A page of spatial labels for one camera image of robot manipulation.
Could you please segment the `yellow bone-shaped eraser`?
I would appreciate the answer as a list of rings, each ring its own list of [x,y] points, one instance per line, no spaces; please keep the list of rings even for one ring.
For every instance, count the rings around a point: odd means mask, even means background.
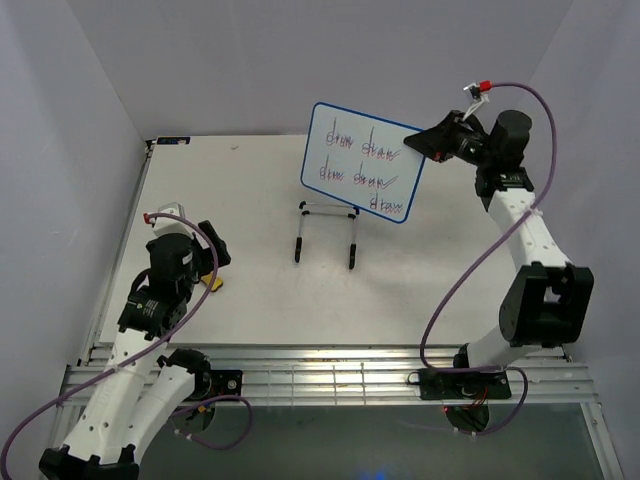
[[[202,276],[200,282],[211,293],[217,292],[224,286],[224,280],[219,277],[213,277],[212,274]]]

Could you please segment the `blue framed whiteboard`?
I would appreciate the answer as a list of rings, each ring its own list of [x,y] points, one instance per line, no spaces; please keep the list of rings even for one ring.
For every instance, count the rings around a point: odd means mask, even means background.
[[[425,156],[405,145],[420,128],[318,102],[300,182],[306,188],[395,224],[410,214]]]

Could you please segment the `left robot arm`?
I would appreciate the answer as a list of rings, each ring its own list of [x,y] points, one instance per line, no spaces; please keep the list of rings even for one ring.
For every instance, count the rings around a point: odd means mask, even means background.
[[[149,444],[187,397],[201,399],[212,376],[194,351],[166,359],[166,371],[143,389],[165,345],[196,312],[188,305],[203,277],[215,278],[231,262],[226,243],[209,221],[193,224],[171,213],[146,216],[154,239],[150,265],[132,282],[118,319],[110,359],[72,431],[39,461],[48,479],[135,479]]]

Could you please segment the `left blue corner label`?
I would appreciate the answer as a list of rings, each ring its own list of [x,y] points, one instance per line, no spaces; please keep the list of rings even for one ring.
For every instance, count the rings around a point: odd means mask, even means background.
[[[156,140],[157,145],[189,145],[191,141],[190,137],[158,137]]]

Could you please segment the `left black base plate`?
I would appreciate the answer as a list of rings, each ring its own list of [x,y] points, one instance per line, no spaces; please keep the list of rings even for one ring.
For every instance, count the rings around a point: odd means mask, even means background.
[[[208,370],[195,375],[195,388],[189,401],[203,401],[216,396],[240,396],[242,370]]]

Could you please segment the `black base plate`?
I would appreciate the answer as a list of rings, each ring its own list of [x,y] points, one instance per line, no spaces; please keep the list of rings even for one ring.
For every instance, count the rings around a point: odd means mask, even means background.
[[[422,368],[412,371],[407,383],[419,389],[421,400],[507,400],[512,396],[505,372],[438,373]]]
[[[203,401],[216,396],[240,396],[242,370],[208,370],[195,375],[195,388],[189,401]]]

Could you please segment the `aluminium frame rail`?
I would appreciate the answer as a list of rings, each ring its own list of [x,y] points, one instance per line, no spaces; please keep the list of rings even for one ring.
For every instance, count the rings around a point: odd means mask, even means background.
[[[255,407],[417,406],[415,371],[422,363],[410,346],[314,347],[202,345],[215,369],[240,370],[241,393]],[[506,404],[597,403],[588,367],[560,349],[516,362],[508,373]]]

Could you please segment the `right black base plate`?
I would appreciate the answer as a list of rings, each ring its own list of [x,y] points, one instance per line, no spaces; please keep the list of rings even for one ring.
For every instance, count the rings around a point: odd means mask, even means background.
[[[419,389],[421,400],[507,400],[512,396],[505,372],[438,373],[422,368],[412,371],[407,383]]]

